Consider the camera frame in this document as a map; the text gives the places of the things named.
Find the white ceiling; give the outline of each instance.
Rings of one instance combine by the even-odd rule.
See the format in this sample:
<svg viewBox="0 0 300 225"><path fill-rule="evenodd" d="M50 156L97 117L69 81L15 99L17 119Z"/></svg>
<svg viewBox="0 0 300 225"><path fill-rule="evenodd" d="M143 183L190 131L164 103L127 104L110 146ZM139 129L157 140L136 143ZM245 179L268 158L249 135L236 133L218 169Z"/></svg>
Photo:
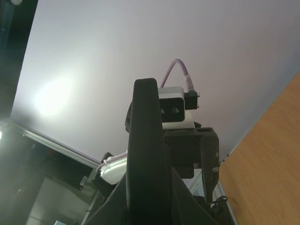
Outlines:
<svg viewBox="0 0 300 225"><path fill-rule="evenodd" d="M12 118L101 160L123 153L138 78L182 59L221 159L300 69L297 0L39 0ZM177 66L167 85L184 86Z"/></svg>

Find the wooden cabinet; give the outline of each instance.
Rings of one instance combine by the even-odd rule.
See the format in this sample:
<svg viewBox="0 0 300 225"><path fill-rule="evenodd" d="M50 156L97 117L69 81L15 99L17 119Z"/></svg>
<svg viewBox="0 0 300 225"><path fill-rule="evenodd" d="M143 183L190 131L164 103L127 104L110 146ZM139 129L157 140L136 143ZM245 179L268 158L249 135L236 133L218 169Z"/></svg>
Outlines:
<svg viewBox="0 0 300 225"><path fill-rule="evenodd" d="M300 225L300 72L229 158L220 180L242 225Z"/></svg>

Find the purple cable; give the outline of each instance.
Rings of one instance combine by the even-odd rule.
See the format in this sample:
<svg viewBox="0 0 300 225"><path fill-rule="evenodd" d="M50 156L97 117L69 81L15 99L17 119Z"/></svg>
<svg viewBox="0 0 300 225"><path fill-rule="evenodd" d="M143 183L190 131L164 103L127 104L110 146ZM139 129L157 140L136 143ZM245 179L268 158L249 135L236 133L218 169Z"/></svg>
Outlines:
<svg viewBox="0 0 300 225"><path fill-rule="evenodd" d="M116 156L115 158L112 158L112 159L110 159L110 160L107 160L106 163L101 163L101 164L97 167L96 172L98 172L98 171L99 171L103 166L105 166L106 164L112 163L112 162L114 162L114 161L117 161L117 160L119 160L119 159L121 159L121 158L125 158L125 157L127 157L127 152L125 152L125 153L123 153L123 154L121 154L121 155L119 155L119 156Z"/></svg>
<svg viewBox="0 0 300 225"><path fill-rule="evenodd" d="M173 67L175 66L175 64L178 63L182 69L182 72L183 72L183 75L186 79L186 82L187 82L187 90L190 91L190 90L194 90L194 85L193 85L193 82L191 80L191 77L190 75L188 74L188 70L186 68L186 66L184 65L183 61L181 61L180 59L175 59L169 66L166 74L165 74L165 77L163 78L163 81L161 82L161 85L160 87L163 88L164 85L165 85L165 82L167 81Z"/></svg>

